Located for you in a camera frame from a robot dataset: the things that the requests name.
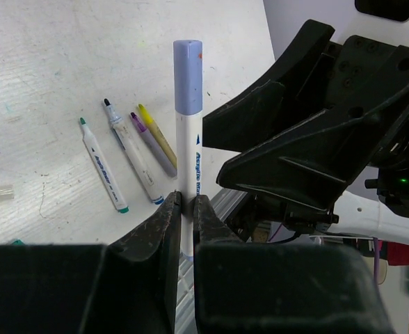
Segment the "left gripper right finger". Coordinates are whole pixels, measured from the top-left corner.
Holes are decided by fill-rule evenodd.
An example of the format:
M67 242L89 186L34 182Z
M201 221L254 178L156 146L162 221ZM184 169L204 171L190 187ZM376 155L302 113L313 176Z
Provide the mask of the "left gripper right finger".
M231 314L237 292L230 256L242 240L216 215L210 199L193 202L195 324L199 333L231 333L223 320Z

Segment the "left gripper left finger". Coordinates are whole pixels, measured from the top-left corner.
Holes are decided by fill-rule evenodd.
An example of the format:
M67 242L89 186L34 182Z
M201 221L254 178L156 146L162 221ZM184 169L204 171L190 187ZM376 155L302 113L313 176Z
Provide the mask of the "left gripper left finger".
M104 251L83 333L174 333L180 192Z

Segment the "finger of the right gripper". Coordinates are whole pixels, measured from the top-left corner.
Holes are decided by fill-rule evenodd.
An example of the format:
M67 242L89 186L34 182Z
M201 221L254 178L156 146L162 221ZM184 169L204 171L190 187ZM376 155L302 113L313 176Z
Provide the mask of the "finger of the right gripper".
M207 114L202 145L243 152L279 132L285 109L303 87L335 29L307 20L276 62L242 93Z

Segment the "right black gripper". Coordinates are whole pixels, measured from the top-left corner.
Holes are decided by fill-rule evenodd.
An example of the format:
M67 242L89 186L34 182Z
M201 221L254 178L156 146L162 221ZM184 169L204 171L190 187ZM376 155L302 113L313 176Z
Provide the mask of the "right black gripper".
M327 211L373 166L365 187L409 218L409 48L383 50L383 60L348 80L348 93L326 89L327 107L226 161L217 183Z

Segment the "lavender acrylic marker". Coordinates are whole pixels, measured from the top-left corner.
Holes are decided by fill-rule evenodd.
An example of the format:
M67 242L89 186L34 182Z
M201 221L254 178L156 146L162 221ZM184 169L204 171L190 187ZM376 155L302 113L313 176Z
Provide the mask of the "lavender acrylic marker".
M178 190L182 195L180 249L193 259L193 207L202 188L202 42L173 43Z

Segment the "pink slim pen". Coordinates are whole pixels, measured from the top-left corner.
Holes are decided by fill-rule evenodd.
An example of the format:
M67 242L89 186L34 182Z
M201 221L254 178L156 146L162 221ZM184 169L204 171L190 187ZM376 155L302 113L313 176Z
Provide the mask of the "pink slim pen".
M159 165L162 167L162 169L164 169L167 176L176 177L177 176L176 168L170 162L166 153L162 150L161 146L157 143L156 139L153 137L149 129L145 126L143 121L134 112L131 112L129 115L132 124L137 129L138 134L145 142L146 146L149 148L152 155L158 161Z

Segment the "yellow highlighter pen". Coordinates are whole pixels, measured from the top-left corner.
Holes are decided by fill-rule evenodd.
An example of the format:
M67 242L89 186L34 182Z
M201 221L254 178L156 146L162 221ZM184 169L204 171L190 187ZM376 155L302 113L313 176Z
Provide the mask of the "yellow highlighter pen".
M155 141L159 144L163 152L166 154L170 163L173 165L174 168L177 168L177 157L173 149L171 148L170 144L168 143L166 137L163 135L158 124L155 122L154 118L150 115L150 113L142 104L138 104L138 111L146 127L149 129Z

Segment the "blue cap white marker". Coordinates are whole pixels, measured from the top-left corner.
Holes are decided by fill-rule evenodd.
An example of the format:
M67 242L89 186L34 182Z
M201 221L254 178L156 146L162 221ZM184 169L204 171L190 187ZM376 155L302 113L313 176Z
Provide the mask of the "blue cap white marker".
M158 189L156 180L142 155L130 129L124 118L115 111L108 99L104 98L104 106L109 118L111 128L116 133L118 140L125 151L125 154L136 173L139 182L144 188L148 198L155 205L160 205L164 201L162 192Z

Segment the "green acrylic marker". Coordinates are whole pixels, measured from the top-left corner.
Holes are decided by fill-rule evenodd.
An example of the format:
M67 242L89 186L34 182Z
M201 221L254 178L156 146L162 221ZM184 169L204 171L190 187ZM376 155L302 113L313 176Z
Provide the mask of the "green acrylic marker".
M99 173L102 183L107 190L115 209L121 214L127 213L129 211L129 206L118 187L118 183L116 182L111 169L107 164L96 137L91 132L84 118L80 118L79 122L83 132L84 145L95 165L97 172Z

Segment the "green marker cap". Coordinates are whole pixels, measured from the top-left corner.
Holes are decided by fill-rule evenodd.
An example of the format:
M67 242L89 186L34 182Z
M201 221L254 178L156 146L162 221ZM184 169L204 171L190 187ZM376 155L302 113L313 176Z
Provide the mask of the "green marker cap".
M10 242L11 246L20 246L24 245L24 242L20 239L14 239L13 241Z

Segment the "aluminium frame rail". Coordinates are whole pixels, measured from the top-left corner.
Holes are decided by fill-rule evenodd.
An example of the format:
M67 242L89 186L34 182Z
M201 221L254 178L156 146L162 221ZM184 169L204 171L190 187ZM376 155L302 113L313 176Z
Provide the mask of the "aluminium frame rail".
M223 264L225 251L242 247L242 240L225 224L225 220L240 210L248 199L242 191L223 189L213 198L198 196L182 199L181 210L193 219L193 251L189 258L183 254L179 259L177 301L175 309L175 333L198 333L200 325L206 329L206 307L212 301L220 302L219 293L223 283L212 283L211 278Z

